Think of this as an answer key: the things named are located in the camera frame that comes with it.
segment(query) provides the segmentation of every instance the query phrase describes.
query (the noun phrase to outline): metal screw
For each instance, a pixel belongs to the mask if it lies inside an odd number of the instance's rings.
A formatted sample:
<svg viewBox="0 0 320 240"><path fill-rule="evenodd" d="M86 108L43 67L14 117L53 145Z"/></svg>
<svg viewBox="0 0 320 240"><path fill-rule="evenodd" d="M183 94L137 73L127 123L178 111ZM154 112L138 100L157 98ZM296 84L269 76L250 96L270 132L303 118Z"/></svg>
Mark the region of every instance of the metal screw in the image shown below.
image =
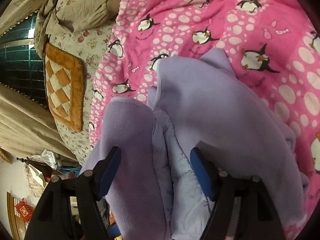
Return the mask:
<svg viewBox="0 0 320 240"><path fill-rule="evenodd" d="M90 176L93 175L93 171L92 171L92 170L87 170L87 171L84 172L84 175L85 175L86 177L90 177Z"/></svg>
<svg viewBox="0 0 320 240"><path fill-rule="evenodd" d="M260 181L260 178L258 176L252 176L252 180L254 182L259 182Z"/></svg>
<svg viewBox="0 0 320 240"><path fill-rule="evenodd" d="M227 177L228 173L226 171L219 171L219 176L220 177Z"/></svg>
<svg viewBox="0 0 320 240"><path fill-rule="evenodd" d="M52 182L58 182L59 181L59 177L58 176L54 176L52 179L51 179L51 181Z"/></svg>

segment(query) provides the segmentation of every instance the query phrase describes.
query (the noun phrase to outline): pink blanket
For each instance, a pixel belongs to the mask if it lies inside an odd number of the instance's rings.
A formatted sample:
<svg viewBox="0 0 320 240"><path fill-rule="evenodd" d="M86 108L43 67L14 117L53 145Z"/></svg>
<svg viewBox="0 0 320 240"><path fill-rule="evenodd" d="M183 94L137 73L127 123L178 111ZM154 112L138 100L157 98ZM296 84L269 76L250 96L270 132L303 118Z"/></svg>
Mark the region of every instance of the pink blanket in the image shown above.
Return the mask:
<svg viewBox="0 0 320 240"><path fill-rule="evenodd" d="M286 228L294 239L320 198L320 38L296 0L122 0L94 79L91 144L112 97L146 103L159 60L199 58L212 47L225 50L238 79L296 133L310 189L304 219Z"/></svg>

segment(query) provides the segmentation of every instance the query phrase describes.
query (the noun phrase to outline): orange object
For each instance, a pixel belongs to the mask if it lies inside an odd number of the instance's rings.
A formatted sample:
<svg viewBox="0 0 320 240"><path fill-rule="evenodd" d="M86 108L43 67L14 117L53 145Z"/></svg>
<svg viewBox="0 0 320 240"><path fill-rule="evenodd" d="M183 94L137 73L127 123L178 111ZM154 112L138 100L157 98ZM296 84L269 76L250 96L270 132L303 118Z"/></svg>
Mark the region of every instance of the orange object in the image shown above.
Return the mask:
<svg viewBox="0 0 320 240"><path fill-rule="evenodd" d="M30 221L33 212L31 208L28 206L27 200L25 198L23 198L22 201L15 205L15 208L19 216L23 219L25 223Z"/></svg>

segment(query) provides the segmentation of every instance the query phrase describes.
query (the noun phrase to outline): beige curtain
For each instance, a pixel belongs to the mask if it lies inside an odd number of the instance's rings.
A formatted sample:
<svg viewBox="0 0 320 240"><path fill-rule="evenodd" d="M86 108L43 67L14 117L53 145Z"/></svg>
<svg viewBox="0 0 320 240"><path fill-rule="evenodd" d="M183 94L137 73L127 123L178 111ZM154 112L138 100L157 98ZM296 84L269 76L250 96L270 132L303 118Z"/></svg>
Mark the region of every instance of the beige curtain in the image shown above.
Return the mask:
<svg viewBox="0 0 320 240"><path fill-rule="evenodd" d="M47 0L12 0L0 17L0 35L29 14L40 9Z"/></svg>
<svg viewBox="0 0 320 240"><path fill-rule="evenodd" d="M46 148L76 161L51 113L4 85L0 85L0 148L19 158L41 154Z"/></svg>

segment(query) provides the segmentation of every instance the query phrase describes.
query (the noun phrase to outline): red flower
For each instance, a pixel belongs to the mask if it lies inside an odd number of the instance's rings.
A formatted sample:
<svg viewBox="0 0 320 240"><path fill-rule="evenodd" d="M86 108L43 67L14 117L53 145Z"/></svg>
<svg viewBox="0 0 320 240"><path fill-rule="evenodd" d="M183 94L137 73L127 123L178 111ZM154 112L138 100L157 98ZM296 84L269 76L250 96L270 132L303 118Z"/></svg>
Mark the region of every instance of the red flower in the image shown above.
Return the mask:
<svg viewBox="0 0 320 240"><path fill-rule="evenodd" d="M88 36L89 36L89 32L88 32L87 30L85 30L85 31L83 32L83 36L84 36L84 37L88 37Z"/></svg>

